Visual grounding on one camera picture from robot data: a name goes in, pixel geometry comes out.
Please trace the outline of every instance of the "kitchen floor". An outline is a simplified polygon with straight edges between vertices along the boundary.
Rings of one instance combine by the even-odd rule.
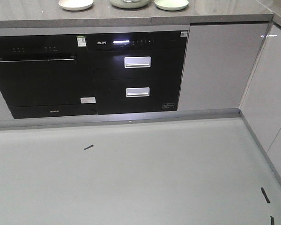
[[[0,131],[0,225],[248,224],[281,188],[241,118]]]

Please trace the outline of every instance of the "countertop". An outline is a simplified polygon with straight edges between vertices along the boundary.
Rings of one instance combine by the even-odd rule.
[[[0,0],[0,28],[184,25],[270,21],[273,17],[271,10],[255,0],[189,0],[189,6],[177,12],[158,9],[154,0],[139,9],[120,9],[109,0],[94,0],[91,8],[70,12],[58,1]]]
[[[281,26],[281,0],[257,0],[274,13],[273,21]]]

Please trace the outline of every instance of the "dishwasher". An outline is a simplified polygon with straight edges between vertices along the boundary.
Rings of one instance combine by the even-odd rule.
[[[83,35],[0,37],[0,91],[15,119],[97,114]]]
[[[177,110],[187,30],[86,34],[98,114]]]

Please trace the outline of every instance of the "brand logo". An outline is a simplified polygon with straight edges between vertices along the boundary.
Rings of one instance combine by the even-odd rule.
[[[106,45],[107,41],[97,41],[97,45]]]

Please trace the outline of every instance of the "sticker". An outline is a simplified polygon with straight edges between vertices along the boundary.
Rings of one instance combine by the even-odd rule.
[[[175,103],[163,103],[163,109],[173,109],[175,107]]]
[[[81,102],[81,104],[96,103],[96,98],[95,97],[81,97],[80,102]]]
[[[76,37],[77,37],[78,47],[86,47],[85,36],[81,35],[81,36],[76,36]]]
[[[182,31],[180,33],[180,37],[187,37],[187,35],[188,35],[188,31]]]

